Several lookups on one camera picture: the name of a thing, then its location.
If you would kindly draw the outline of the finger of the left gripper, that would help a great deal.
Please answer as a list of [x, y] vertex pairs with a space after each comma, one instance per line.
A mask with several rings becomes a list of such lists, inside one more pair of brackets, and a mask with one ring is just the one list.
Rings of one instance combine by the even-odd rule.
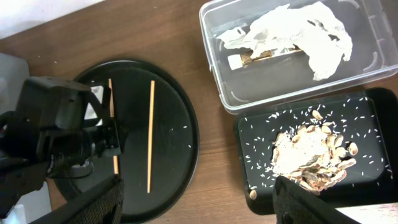
[[90, 87], [83, 120], [88, 124], [107, 124], [111, 119], [111, 89], [104, 85]]

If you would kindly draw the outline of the food scraps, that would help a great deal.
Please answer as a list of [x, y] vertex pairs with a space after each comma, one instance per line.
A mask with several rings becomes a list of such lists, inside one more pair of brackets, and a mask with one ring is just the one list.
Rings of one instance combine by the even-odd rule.
[[314, 193], [390, 187], [394, 173], [366, 96], [245, 116], [237, 123], [250, 200], [286, 177]]

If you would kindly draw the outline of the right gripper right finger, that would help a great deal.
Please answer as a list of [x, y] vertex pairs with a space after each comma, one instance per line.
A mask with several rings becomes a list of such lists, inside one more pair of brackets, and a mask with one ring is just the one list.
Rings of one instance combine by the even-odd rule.
[[358, 224], [282, 176], [276, 178], [272, 199], [277, 224]]

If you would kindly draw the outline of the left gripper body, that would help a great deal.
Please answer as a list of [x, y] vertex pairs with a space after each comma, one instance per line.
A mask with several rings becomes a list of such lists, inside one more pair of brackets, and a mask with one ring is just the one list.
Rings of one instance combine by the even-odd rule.
[[[104, 83], [95, 85], [109, 87]], [[33, 125], [37, 135], [35, 155], [48, 164], [48, 178], [66, 179], [68, 170], [85, 165], [93, 157], [121, 154], [112, 114], [107, 124], [88, 124], [83, 120], [90, 87], [55, 77], [30, 77], [23, 83], [16, 111]]]

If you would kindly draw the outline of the white napkin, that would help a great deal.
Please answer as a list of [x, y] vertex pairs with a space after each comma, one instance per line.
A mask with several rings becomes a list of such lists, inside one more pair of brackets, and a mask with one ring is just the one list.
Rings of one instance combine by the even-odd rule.
[[226, 49], [252, 50], [251, 58], [296, 45], [309, 56], [315, 81], [331, 77], [342, 60], [351, 60], [353, 51], [344, 24], [320, 1], [298, 9], [279, 6], [252, 22], [248, 32], [235, 27], [217, 38]]

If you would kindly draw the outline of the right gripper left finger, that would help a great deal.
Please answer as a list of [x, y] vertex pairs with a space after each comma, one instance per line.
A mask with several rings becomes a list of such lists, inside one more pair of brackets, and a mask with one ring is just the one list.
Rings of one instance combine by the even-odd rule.
[[113, 175], [32, 224], [119, 224], [123, 200], [124, 182]]

